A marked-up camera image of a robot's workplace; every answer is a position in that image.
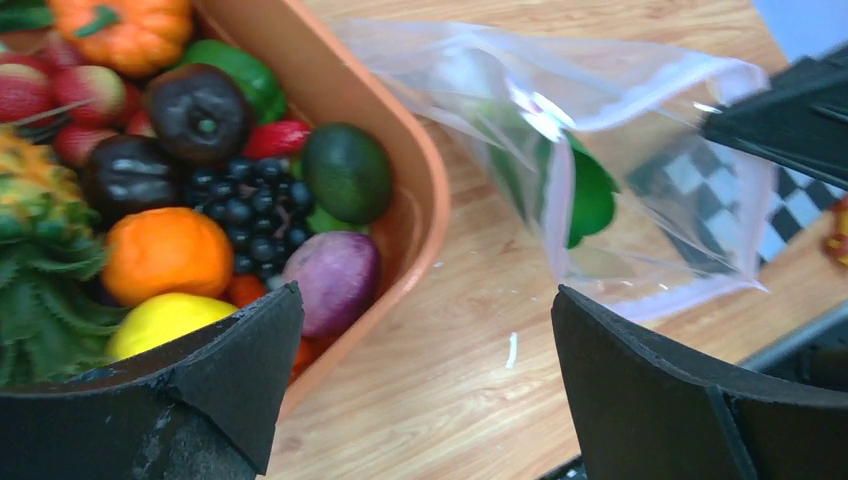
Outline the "clear zip top bag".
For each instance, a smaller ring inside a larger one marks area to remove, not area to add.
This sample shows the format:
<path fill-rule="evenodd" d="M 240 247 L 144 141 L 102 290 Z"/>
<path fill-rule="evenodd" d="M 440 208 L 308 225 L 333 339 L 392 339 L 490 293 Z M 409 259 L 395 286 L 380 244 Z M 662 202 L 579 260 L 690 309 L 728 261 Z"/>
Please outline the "clear zip top bag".
<path fill-rule="evenodd" d="M 634 321 L 759 286 L 774 166 L 708 140 L 703 126 L 767 88 L 760 67 L 459 22 L 334 30 L 488 173 L 558 281 Z"/>

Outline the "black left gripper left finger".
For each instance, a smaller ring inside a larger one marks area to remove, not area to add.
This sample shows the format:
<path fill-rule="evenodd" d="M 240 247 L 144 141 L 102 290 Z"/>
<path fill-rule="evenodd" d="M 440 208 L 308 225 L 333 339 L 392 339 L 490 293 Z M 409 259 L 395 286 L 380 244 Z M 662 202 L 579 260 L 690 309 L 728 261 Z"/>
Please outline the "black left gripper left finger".
<path fill-rule="evenodd" d="M 211 326 L 1 396 L 5 479 L 252 479 L 266 472 L 304 320 L 294 283 Z"/>

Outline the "orange toy pumpkin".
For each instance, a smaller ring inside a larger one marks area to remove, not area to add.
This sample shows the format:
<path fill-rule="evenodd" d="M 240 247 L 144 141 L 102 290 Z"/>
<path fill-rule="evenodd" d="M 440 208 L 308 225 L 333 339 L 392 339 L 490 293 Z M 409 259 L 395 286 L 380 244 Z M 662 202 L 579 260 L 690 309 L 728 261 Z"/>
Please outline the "orange toy pumpkin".
<path fill-rule="evenodd" d="M 188 0 L 54 0 L 55 30 L 90 62 L 133 78 L 175 64 L 193 34 Z"/>

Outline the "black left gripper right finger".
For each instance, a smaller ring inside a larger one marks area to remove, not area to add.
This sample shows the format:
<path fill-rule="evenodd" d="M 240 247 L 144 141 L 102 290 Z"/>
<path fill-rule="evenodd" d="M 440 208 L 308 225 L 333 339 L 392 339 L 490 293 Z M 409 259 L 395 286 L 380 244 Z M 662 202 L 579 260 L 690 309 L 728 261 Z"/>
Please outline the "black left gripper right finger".
<path fill-rule="evenodd" d="M 843 479 L 847 311 L 740 365 L 564 287 L 551 310 L 590 479 Z"/>

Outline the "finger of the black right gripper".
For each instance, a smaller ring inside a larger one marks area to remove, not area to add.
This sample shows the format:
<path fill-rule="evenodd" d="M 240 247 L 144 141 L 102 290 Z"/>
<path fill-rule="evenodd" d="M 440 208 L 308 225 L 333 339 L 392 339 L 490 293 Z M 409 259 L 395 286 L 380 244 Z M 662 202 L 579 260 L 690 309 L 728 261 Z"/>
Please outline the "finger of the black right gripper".
<path fill-rule="evenodd" d="M 847 188 L 847 45 L 805 56 L 771 77 L 770 88 L 711 114 L 715 143 Z"/>

